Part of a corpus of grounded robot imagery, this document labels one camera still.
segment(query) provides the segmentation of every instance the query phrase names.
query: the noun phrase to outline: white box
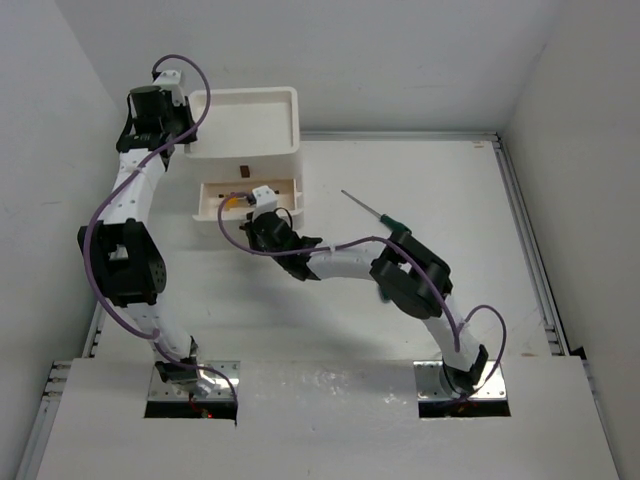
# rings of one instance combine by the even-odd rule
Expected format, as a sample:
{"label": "white box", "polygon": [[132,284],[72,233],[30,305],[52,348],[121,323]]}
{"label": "white box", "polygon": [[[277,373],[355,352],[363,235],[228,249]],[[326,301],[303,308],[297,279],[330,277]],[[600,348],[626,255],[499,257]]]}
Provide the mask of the white box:
{"label": "white box", "polygon": [[[211,90],[211,108],[198,141],[185,147],[196,181],[301,180],[298,95],[291,87]],[[206,92],[189,95],[193,118]],[[249,177],[243,177],[247,167]]]}
{"label": "white box", "polygon": [[[278,208],[286,208],[291,214],[292,220],[295,221],[294,228],[301,225],[300,214],[303,210],[302,193],[297,189],[295,179],[288,180],[262,180],[262,181],[244,181],[244,182],[227,182],[227,183],[203,183],[200,185],[200,203],[198,205],[198,214],[193,219],[198,222],[198,231],[207,236],[216,236],[219,234],[218,227],[218,207],[222,200],[230,193],[247,192],[261,185],[268,185],[276,192],[278,197]],[[222,220],[225,222],[227,230],[237,232],[238,227],[246,220],[247,213],[252,211],[246,200],[238,199],[230,204],[222,212]],[[284,210],[278,210],[278,216],[287,219]],[[244,234],[238,234],[244,240]]]}

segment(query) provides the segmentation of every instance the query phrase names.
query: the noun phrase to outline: metal base plate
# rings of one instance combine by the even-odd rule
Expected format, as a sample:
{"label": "metal base plate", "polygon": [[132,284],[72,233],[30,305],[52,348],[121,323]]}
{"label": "metal base plate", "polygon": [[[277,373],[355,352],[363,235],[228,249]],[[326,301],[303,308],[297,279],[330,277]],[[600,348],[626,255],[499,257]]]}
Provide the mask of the metal base plate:
{"label": "metal base plate", "polygon": [[[502,376],[502,369],[498,367],[489,381],[486,380],[486,376],[494,364],[495,362],[493,361],[487,362],[482,377],[476,385],[476,388],[480,387],[480,389],[469,397],[469,401],[507,401],[507,389]],[[446,402],[455,400],[458,397],[457,394],[452,394],[451,390],[446,387],[447,381],[444,379],[442,360],[413,362],[413,370],[416,376],[419,403]]]}
{"label": "metal base plate", "polygon": [[[240,362],[235,361],[204,361],[200,365],[212,367],[222,373],[224,373],[238,392],[238,386],[240,385]],[[227,382],[217,377],[216,375],[207,371],[201,370],[201,375],[207,377],[212,383],[215,383],[215,388],[207,398],[199,399],[199,401],[212,403],[220,402],[227,403],[233,402],[233,396],[231,395],[231,389]],[[149,384],[149,394],[147,396],[147,402],[181,402],[185,403],[189,400],[189,394],[183,390],[177,390],[172,385],[164,383],[160,378],[158,370],[153,367],[153,373],[151,374],[151,382]]]}

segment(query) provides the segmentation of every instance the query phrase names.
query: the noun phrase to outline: metal frame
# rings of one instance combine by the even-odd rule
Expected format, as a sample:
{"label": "metal frame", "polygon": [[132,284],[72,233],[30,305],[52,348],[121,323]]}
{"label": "metal frame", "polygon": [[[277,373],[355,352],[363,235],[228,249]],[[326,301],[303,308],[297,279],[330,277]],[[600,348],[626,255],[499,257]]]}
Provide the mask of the metal frame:
{"label": "metal frame", "polygon": [[38,470],[49,441],[53,422],[58,413],[62,391],[70,369],[71,362],[54,362],[51,366],[49,379],[45,385],[33,427],[31,427],[27,446],[22,454],[16,480],[35,480],[38,476]]}
{"label": "metal frame", "polygon": [[[540,257],[531,222],[527,215],[524,205],[522,193],[518,185],[515,170],[511,159],[502,144],[500,137],[495,132],[340,132],[340,131],[308,131],[302,133],[302,140],[306,141],[474,141],[474,142],[491,142],[494,147],[496,159],[500,167],[502,179],[505,185],[507,198],[511,206],[511,212],[514,217],[516,229],[520,237],[523,252],[527,262],[531,281],[536,293],[538,305],[545,319],[545,330],[547,332],[550,349],[553,355],[569,355],[569,347],[566,341],[562,323],[558,315],[558,311],[551,293],[549,281]],[[102,327],[105,321],[105,311],[99,305],[93,313],[91,325],[84,350],[83,358],[92,358],[95,355],[96,348],[100,341]],[[54,369],[58,369],[59,365],[67,365],[70,362],[56,362]],[[52,390],[43,394],[40,404],[40,410],[36,417],[34,426],[25,449],[22,463],[18,471],[18,480],[35,480],[40,463],[44,455],[44,450],[53,427],[56,412],[62,395],[62,387],[64,382],[58,382],[56,387],[53,384],[47,384]],[[603,429],[606,432],[606,426],[602,415],[600,420]]]}

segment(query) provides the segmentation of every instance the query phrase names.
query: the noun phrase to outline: white plastic tray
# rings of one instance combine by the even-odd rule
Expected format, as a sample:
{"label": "white plastic tray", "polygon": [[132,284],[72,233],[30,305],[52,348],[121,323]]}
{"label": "white plastic tray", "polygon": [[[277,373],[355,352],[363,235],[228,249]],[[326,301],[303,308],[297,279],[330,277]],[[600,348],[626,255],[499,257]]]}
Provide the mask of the white plastic tray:
{"label": "white plastic tray", "polygon": [[[198,141],[187,145],[191,158],[241,158],[290,155],[300,148],[298,95],[291,87],[211,90],[211,109],[200,126]],[[200,118],[206,92],[189,95],[191,111]]]}

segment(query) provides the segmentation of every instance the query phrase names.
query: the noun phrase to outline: screwdriver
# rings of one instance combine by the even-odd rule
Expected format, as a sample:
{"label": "screwdriver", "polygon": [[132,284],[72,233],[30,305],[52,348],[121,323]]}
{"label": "screwdriver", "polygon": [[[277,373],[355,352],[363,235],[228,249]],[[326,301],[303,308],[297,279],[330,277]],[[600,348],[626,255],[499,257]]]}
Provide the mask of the screwdriver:
{"label": "screwdriver", "polygon": [[[346,190],[340,190],[340,191],[342,193],[344,193],[347,197],[349,197],[351,200],[356,202],[358,205],[360,205],[362,208],[364,208],[367,212],[369,212],[370,214],[375,216],[380,221],[380,223],[382,223],[385,227],[387,227],[392,232],[409,232],[409,233],[411,233],[411,230],[409,229],[409,227],[407,227],[404,223],[401,223],[401,222],[398,222],[397,220],[394,220],[393,218],[391,218],[387,214],[382,214],[382,215],[379,214],[373,208],[371,208],[369,205],[367,205],[366,203],[361,202],[360,200],[358,200],[356,197],[351,195]],[[389,303],[391,301],[391,298],[389,297],[389,295],[387,295],[387,293],[380,286],[378,286],[378,294],[380,295],[380,300],[382,300],[382,303]]]}
{"label": "screwdriver", "polygon": [[376,212],[369,205],[361,202],[360,200],[358,200],[356,197],[351,195],[346,190],[340,190],[340,191],[342,193],[344,193],[347,197],[349,197],[351,200],[356,202],[358,205],[360,205],[362,208],[364,208],[367,212],[369,212],[370,214],[375,216],[380,221],[380,223],[382,223],[385,227],[387,227],[392,232],[396,232],[397,231],[397,232],[409,232],[409,233],[411,233],[411,230],[409,229],[409,227],[407,227],[404,223],[401,223],[401,222],[398,222],[397,220],[394,220],[393,218],[391,218],[386,213],[380,214],[380,213]]}

